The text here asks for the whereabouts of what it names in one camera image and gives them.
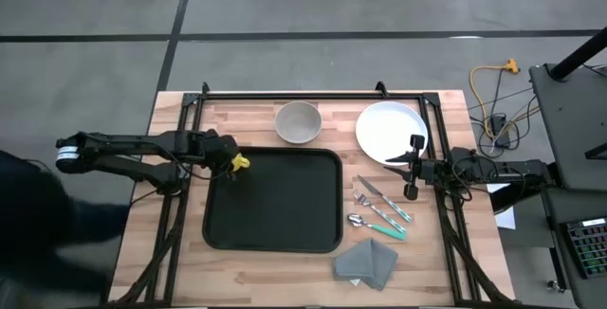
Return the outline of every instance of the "person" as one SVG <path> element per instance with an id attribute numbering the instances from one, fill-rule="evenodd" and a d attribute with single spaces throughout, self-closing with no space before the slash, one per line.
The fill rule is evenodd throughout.
<path id="1" fill-rule="evenodd" d="M 27 286 L 99 292 L 107 276 L 57 249 L 122 234 L 128 206 L 69 197 L 48 168 L 0 150 L 0 278 Z"/>

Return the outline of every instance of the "butcher block tabletop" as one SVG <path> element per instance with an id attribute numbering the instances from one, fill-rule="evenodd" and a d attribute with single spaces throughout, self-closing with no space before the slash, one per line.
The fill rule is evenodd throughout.
<path id="1" fill-rule="evenodd" d="M 440 96 L 451 147 L 475 148 L 469 114 L 460 90 L 432 91 Z M 156 99 L 149 135 L 175 130 L 183 92 L 160 92 Z M 398 100 L 419 111 L 416 100 Z M 233 135 L 241 146 L 285 147 L 274 130 L 274 116 L 285 100 L 208 100 L 204 103 L 202 130 L 215 129 L 220 135 Z M 408 212 L 408 224 L 379 197 L 369 199 L 407 229 L 407 239 L 397 241 L 365 227 L 352 227 L 343 218 L 343 239 L 337 249 L 326 254 L 219 250 L 202 238 L 209 181 L 194 179 L 190 189 L 183 239 L 175 279 L 174 306 L 396 306 L 452 304 L 452 293 L 445 260 L 441 229 L 433 189 L 418 183 L 419 197 L 403 196 L 403 180 L 368 157 L 357 143 L 355 127 L 359 114 L 377 100 L 310 100 L 322 114 L 321 133 L 305 148 L 324 148 L 339 155 L 343 165 L 343 213 L 361 214 L 367 221 L 384 225 L 382 219 L 363 207 L 352 196 L 353 189 L 368 191 L 360 184 L 360 174 L 384 195 Z M 434 113 L 429 113 L 431 130 L 436 133 Z M 189 118 L 189 128 L 193 116 Z M 432 135 L 435 147 L 438 135 Z M 443 153 L 437 150 L 437 157 Z M 144 161 L 159 163 L 158 157 Z M 208 171 L 194 169 L 208 175 Z M 137 198 L 153 187 L 139 183 Z M 486 193 L 472 191 L 473 200 L 464 206 L 472 253 L 489 278 L 507 296 L 514 298 L 510 276 L 491 203 Z M 149 263 L 156 239 L 162 197 L 148 196 L 131 207 L 110 300 L 122 296 Z M 336 282 L 333 259 L 348 248 L 375 238 L 398 253 L 395 271 L 383 291 L 361 283 Z M 464 266 L 458 258 L 458 272 L 464 293 L 468 286 Z M 166 265 L 161 266 L 158 291 L 164 287 Z"/>

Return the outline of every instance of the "knife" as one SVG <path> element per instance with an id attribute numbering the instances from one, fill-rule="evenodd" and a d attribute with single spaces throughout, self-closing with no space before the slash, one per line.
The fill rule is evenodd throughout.
<path id="1" fill-rule="evenodd" d="M 400 216 L 405 219 L 405 221 L 407 221 L 407 223 L 411 223 L 412 219 L 411 216 L 409 216 L 409 214 L 407 214 L 404 210 L 400 209 L 400 207 L 395 204 L 394 202 L 392 202 L 392 200 L 388 199 L 387 197 L 385 197 L 381 191 L 378 191 L 375 187 L 373 187 L 373 185 L 371 185 L 367 180 L 365 180 L 362 176 L 359 175 L 359 180 L 362 183 L 362 185 L 364 185 L 364 187 L 367 188 L 367 190 L 369 190 L 371 193 L 380 196 L 385 202 L 388 203 L 388 205 L 390 205 L 390 207 L 396 211 L 396 213 L 400 214 Z"/>

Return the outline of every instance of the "concrete floor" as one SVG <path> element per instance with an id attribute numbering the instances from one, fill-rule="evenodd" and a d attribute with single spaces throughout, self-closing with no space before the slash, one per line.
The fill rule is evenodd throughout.
<path id="1" fill-rule="evenodd" d="M 1 35 L 168 34 L 179 0 L 0 0 Z M 338 30 L 567 30 L 607 24 L 605 0 L 190 0 L 183 33 Z M 557 62 L 585 37 L 180 43 L 169 90 L 464 89 L 476 65 L 517 59 L 501 94 L 529 86 L 531 65 Z M 167 50 L 155 43 L 0 43 L 0 149 L 53 165 L 54 141 L 76 131 L 143 134 Z M 605 63 L 601 54 L 594 62 Z M 490 100 L 495 72 L 479 72 Z M 531 92 L 503 100 L 513 115 Z M 478 109 L 470 113 L 480 117 Z M 501 159 L 553 159 L 540 115 L 519 150 Z M 75 197 L 126 204 L 132 182 L 102 173 L 61 175 Z M 573 307 L 548 293 L 554 278 L 546 249 L 525 247 L 525 227 L 504 237 L 517 299 Z M 72 259 L 111 272 L 118 240 L 71 248 Z M 25 289 L 41 307 L 92 305 L 97 295 Z"/>

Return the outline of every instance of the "yellow object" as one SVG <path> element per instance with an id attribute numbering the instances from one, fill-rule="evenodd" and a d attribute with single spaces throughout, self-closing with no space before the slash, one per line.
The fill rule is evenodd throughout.
<path id="1" fill-rule="evenodd" d="M 485 111 L 485 105 L 483 104 L 483 100 L 481 99 L 481 96 L 479 96 L 478 92 L 476 91 L 476 87 L 474 87 L 474 72 L 481 70 L 481 69 L 506 70 L 512 74 L 518 74 L 520 69 L 519 69 L 519 66 L 516 65 L 516 60 L 508 59 L 507 63 L 503 64 L 501 66 L 476 66 L 476 67 L 472 68 L 472 70 L 470 71 L 470 78 L 469 78 L 470 88 L 472 89 L 472 93 L 474 93 L 474 96 L 478 100 L 478 103 L 481 105 L 481 111 L 483 112 L 483 126 L 485 127 L 485 134 L 489 138 L 494 139 L 495 137 L 493 136 L 493 133 L 489 130 L 487 112 Z"/>
<path id="2" fill-rule="evenodd" d="M 250 161 L 244 158 L 242 154 L 238 153 L 238 155 L 232 159 L 231 164 L 234 166 L 232 171 L 236 172 L 241 168 L 248 168 L 248 166 L 250 166 Z"/>

